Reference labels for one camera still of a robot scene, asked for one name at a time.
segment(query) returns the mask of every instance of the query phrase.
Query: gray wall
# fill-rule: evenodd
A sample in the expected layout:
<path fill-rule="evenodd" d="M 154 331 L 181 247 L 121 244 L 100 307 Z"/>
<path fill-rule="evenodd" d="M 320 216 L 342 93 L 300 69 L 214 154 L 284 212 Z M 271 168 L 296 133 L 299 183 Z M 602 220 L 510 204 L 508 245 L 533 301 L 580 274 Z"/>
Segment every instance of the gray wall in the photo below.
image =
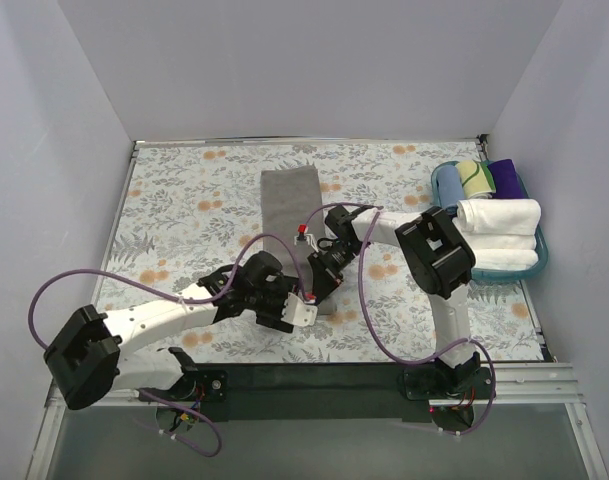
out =
<path fill-rule="evenodd" d="M 488 133 L 561 0 L 60 0 L 126 131 Z"/>
<path fill-rule="evenodd" d="M 56 2 L 0 0 L 0 479 L 24 477 L 50 382 L 29 301 L 53 274 L 99 266 L 130 148 Z M 45 339 L 89 287 L 47 295 Z"/>
<path fill-rule="evenodd" d="M 551 260 L 531 290 L 609 469 L 609 1 L 564 1 L 490 143 L 542 204 Z"/>

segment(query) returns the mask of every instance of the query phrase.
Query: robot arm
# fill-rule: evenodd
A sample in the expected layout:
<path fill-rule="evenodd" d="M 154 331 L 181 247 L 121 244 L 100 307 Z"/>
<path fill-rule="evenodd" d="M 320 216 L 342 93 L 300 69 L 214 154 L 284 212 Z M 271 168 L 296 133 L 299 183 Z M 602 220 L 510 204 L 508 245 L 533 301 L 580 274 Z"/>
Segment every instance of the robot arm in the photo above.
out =
<path fill-rule="evenodd" d="M 191 304 L 221 292 L 232 265 L 219 268 L 178 294 L 183 301 L 156 300 L 98 313 L 78 309 L 44 353 L 44 360 L 67 405 L 78 410 L 110 390 L 151 387 L 168 390 L 195 366 L 179 348 L 156 354 L 138 351 L 163 338 L 255 312 L 260 325 L 290 333 L 315 322 L 317 307 L 298 296 L 297 278 L 283 275 L 267 252 L 252 255 L 240 267 L 228 292 L 214 302 Z"/>
<path fill-rule="evenodd" d="M 337 236 L 326 251 L 311 254 L 313 294 L 319 303 L 343 281 L 341 270 L 360 250 L 375 209 L 348 212 L 335 207 L 326 225 Z M 436 350 L 470 337 L 466 297 L 475 256 L 447 214 L 433 207 L 419 213 L 380 213 L 369 238 L 402 249 L 413 278 L 428 295 L 436 332 Z M 454 382 L 479 367 L 479 354 L 471 344 L 459 345 L 440 356 L 453 370 Z"/>

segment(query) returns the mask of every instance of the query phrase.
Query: blue basket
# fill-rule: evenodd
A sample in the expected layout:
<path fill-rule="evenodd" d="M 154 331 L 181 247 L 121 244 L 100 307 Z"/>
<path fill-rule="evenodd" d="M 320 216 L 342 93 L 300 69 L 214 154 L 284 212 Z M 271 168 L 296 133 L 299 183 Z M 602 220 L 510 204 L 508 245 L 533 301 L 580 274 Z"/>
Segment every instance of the blue basket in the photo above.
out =
<path fill-rule="evenodd" d="M 438 207 L 441 207 L 440 203 L 440 195 L 437 189 L 437 171 L 445 165 L 456 165 L 458 162 L 445 162 L 441 165 L 438 165 L 435 170 L 433 170 L 433 174 L 431 175 L 431 183 L 433 185 L 433 204 Z M 524 183 L 520 176 L 517 176 L 517 179 L 520 182 L 520 186 L 522 187 L 522 191 L 524 195 L 528 198 L 528 192 L 524 187 Z M 524 280 L 525 278 L 531 278 L 535 275 L 539 274 L 544 267 L 548 263 L 548 248 L 546 247 L 546 241 L 544 240 L 544 234 L 542 233 L 542 229 L 537 227 L 535 230 L 535 252 L 537 252 L 538 261 L 535 265 L 533 265 L 528 270 L 521 270 L 519 272 L 511 272 L 506 270 L 484 270 L 482 268 L 474 268 L 472 271 L 473 280 L 481 280 L 485 282 L 493 282 L 493 283 L 509 283 L 516 282 L 518 280 Z"/>

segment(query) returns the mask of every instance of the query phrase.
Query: floral tablecloth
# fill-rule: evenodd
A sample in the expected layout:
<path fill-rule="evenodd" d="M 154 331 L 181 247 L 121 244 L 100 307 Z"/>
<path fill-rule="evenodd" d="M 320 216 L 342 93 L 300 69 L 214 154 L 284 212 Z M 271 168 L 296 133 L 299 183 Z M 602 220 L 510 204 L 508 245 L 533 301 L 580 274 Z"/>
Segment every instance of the floral tablecloth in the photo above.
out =
<path fill-rule="evenodd" d="M 179 291 L 231 263 L 262 231 L 260 172 L 313 164 L 325 203 L 378 203 L 422 211 L 432 202 L 436 165 L 479 156 L 473 142 L 382 144 L 239 144 L 144 147 L 139 151 L 107 269 L 165 291 Z M 251 251 L 261 248 L 258 243 Z M 334 293 L 338 311 L 309 328 L 284 334 L 255 324 L 252 313 L 184 332 L 147 347 L 182 346 L 196 362 L 375 362 L 387 358 L 366 329 L 357 295 L 357 262 Z M 373 245 L 366 259 L 366 296 L 383 341 L 405 358 L 434 350 L 427 297 L 413 282 L 399 249 Z M 105 280 L 99 309 L 152 298 Z M 473 336 L 495 360 L 541 360 L 519 284 L 473 283 Z"/>

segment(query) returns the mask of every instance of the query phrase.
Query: folded towel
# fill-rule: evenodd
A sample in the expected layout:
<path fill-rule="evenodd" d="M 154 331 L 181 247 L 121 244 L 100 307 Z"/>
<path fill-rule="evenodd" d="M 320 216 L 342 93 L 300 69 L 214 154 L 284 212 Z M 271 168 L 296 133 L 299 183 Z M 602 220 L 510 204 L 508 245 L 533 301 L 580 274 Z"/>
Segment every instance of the folded towel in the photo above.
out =
<path fill-rule="evenodd" d="M 475 268 L 483 270 L 528 270 L 537 263 L 534 250 L 475 250 Z"/>
<path fill-rule="evenodd" d="M 453 225 L 460 231 L 469 247 L 475 251 L 483 249 L 535 250 L 537 243 L 534 235 L 494 235 L 464 232 L 459 218 L 453 219 Z"/>
<path fill-rule="evenodd" d="M 493 175 L 486 165 L 473 160 L 464 160 L 455 168 L 460 174 L 460 182 L 466 198 L 491 198 L 491 194 L 495 192 L 495 184 Z"/>
<path fill-rule="evenodd" d="M 446 210 L 446 213 L 455 216 L 457 214 L 457 202 L 466 200 L 457 168 L 454 165 L 439 167 L 436 180 L 440 205 Z"/>
<path fill-rule="evenodd" d="M 515 171 L 515 165 L 510 158 L 489 163 L 488 170 L 495 180 L 495 193 L 493 198 L 515 199 L 526 198 L 520 186 L 520 181 Z"/>
<path fill-rule="evenodd" d="M 461 200 L 457 217 L 463 232 L 498 235 L 534 235 L 540 221 L 540 204 L 523 200 Z"/>

